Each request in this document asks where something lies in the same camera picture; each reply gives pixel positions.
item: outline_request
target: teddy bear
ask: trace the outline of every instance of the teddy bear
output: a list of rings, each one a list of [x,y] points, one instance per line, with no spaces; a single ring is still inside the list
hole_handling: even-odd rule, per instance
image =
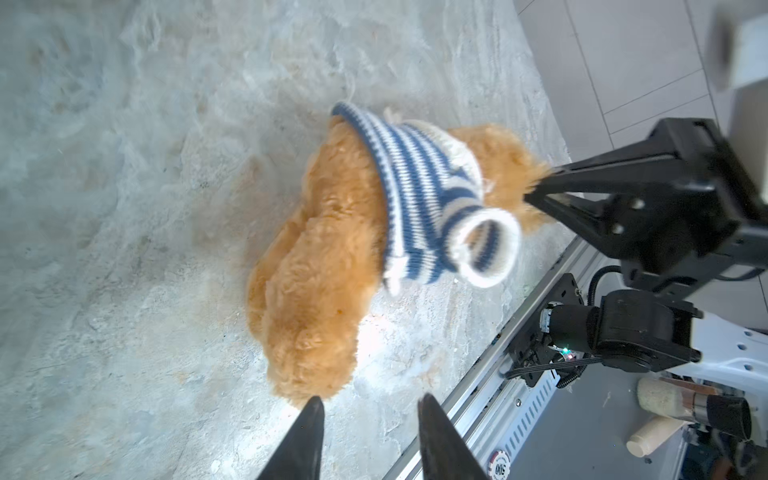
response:
[[[376,291],[455,274],[480,288],[509,274],[545,215],[523,196],[549,174],[510,130],[444,131],[337,104],[299,204],[247,283],[247,322],[276,395],[295,406],[351,380]]]

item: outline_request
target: striped sweater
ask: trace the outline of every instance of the striped sweater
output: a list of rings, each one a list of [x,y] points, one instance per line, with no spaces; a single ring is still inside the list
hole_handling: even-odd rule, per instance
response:
[[[332,114],[357,130],[382,181],[388,217],[383,281],[392,295],[402,279],[432,283],[445,270],[480,287],[506,278],[520,225],[506,210],[483,207],[480,168],[464,143],[426,122],[388,123],[344,102]]]

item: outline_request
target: plush toy's foot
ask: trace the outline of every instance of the plush toy's foot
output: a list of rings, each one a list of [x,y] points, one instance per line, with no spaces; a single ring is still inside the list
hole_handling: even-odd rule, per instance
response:
[[[247,316],[248,328],[251,334],[259,341],[262,340],[263,324],[262,318],[266,309],[266,297],[264,290],[266,282],[275,273],[280,266],[283,258],[293,249],[293,245],[306,228],[306,214],[302,205],[296,207],[288,221],[280,229],[270,248],[259,259],[256,266],[251,270],[248,278],[247,295]]]

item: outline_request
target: tile grout line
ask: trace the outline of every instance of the tile grout line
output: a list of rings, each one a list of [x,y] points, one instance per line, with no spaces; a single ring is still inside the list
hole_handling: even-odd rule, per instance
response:
[[[565,6],[565,14],[568,16],[568,22],[571,24],[571,29],[574,31],[574,38],[576,38],[576,45],[578,46],[579,53],[581,54],[581,61],[584,62],[584,68],[587,70],[587,77],[589,78],[589,83],[592,86],[594,99],[598,101],[600,116],[603,118],[603,125],[605,125],[605,133],[608,134],[608,141],[611,142],[611,150],[616,150],[616,147],[614,146],[614,139],[611,138],[611,131],[608,129],[608,123],[605,121],[605,115],[603,114],[603,106],[600,104],[600,97],[598,97],[598,90],[597,88],[594,87],[594,81],[592,80],[592,72],[589,71],[589,65],[587,64],[587,57],[584,56],[584,50],[581,48],[581,40],[578,37],[578,32],[576,32],[576,24],[574,23],[574,19],[571,17],[571,9],[568,7],[568,0],[563,0],[563,5]]]
[[[644,122],[644,121],[646,121],[646,120],[650,120],[651,118],[655,118],[655,117],[658,117],[659,115],[663,115],[663,114],[666,114],[668,111],[672,111],[672,110],[674,110],[675,108],[679,108],[679,107],[682,107],[682,106],[684,106],[684,105],[688,105],[689,103],[693,103],[693,102],[695,102],[696,100],[701,100],[702,98],[704,98],[704,97],[709,97],[709,96],[710,96],[709,94],[704,94],[704,95],[701,95],[699,98],[694,98],[693,100],[689,100],[689,101],[685,102],[684,104],[679,104],[678,106],[676,106],[676,107],[672,107],[672,108],[670,108],[669,110],[665,110],[665,111],[663,111],[663,112],[661,112],[661,113],[658,113],[658,114],[655,114],[655,115],[653,115],[653,116],[651,116],[651,117],[648,117],[648,118],[644,118],[643,120],[640,120],[640,121],[636,121],[636,122],[634,122],[632,125],[627,125],[627,126],[626,126],[626,127],[624,127],[624,128],[620,128],[620,129],[616,130],[615,132],[613,132],[611,135],[613,135],[613,134],[617,134],[617,133],[619,133],[620,131],[623,131],[623,130],[627,130],[629,127],[634,127],[635,125],[637,125],[637,124],[641,124],[641,123],[643,123],[643,122]]]
[[[768,299],[766,298],[766,291],[763,288],[763,279],[760,277],[762,277],[762,275],[757,276],[757,281],[760,283],[760,291],[763,292],[763,303],[766,304],[766,313],[768,313]]]
[[[523,7],[523,9],[520,11],[520,13],[518,13],[518,17],[519,17],[520,15],[523,15],[523,12],[525,12],[525,9],[526,9],[526,8],[528,8],[528,7],[530,7],[531,5],[533,5],[533,2],[535,2],[535,1],[536,1],[536,0],[531,0],[531,1],[530,1],[530,2],[529,2],[529,3],[528,3],[526,6],[525,6],[525,7]]]
[[[685,4],[685,13],[688,15],[688,25],[690,25],[690,32],[694,35],[694,43],[696,44],[696,52],[699,54],[699,63],[701,63],[701,69],[704,70],[704,57],[701,54],[701,47],[699,46],[699,38],[696,35],[696,29],[694,28],[694,16],[690,14],[690,5],[688,4],[689,0],[684,0]],[[707,80],[707,93],[710,96],[710,103],[712,104],[712,112],[715,114],[715,121],[717,122],[717,126],[720,128],[720,131],[725,134],[723,131],[723,125],[720,124],[720,116],[717,114],[717,109],[715,108],[715,100],[712,97],[712,89],[710,88],[710,79],[707,77],[707,71],[704,70],[704,78]]]
[[[642,97],[645,97],[645,96],[647,96],[647,95],[650,95],[650,94],[654,93],[654,92],[655,92],[655,91],[657,91],[657,90],[661,90],[661,89],[662,89],[662,88],[664,88],[664,87],[669,87],[669,86],[670,86],[670,85],[672,85],[674,82],[676,82],[676,81],[680,81],[680,80],[682,80],[682,79],[684,79],[684,78],[687,78],[687,77],[690,77],[692,74],[695,74],[695,73],[697,73],[697,72],[699,72],[699,71],[702,71],[702,70],[703,70],[703,68],[697,68],[696,70],[692,71],[691,73],[689,73],[689,74],[685,74],[685,75],[683,75],[683,76],[682,76],[682,77],[680,77],[680,78],[676,78],[676,79],[672,80],[671,82],[669,82],[669,83],[668,83],[668,84],[666,84],[666,85],[661,85],[660,87],[658,87],[658,88],[654,88],[653,90],[649,91],[649,92],[648,92],[648,93],[646,93],[646,94],[642,94],[641,96],[639,96],[639,97],[637,97],[637,98],[633,98],[632,100],[629,100],[629,101],[628,101],[627,103],[625,103],[625,104],[621,104],[621,105],[619,105],[619,106],[618,106],[618,107],[616,107],[616,108],[612,108],[612,109],[610,109],[609,111],[606,111],[606,112],[604,112],[604,113],[603,113],[603,115],[608,115],[608,114],[610,114],[612,111],[616,111],[616,110],[618,110],[619,108],[622,108],[622,107],[626,107],[627,105],[629,105],[630,103],[632,103],[632,102],[633,102],[633,101],[635,101],[635,100],[640,100]]]

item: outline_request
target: beige cylinder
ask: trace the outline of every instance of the beige cylinder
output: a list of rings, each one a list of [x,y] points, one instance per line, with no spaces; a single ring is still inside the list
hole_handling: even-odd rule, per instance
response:
[[[650,455],[666,442],[681,426],[690,422],[655,416],[642,429],[637,430],[627,442],[627,450],[636,457]]]

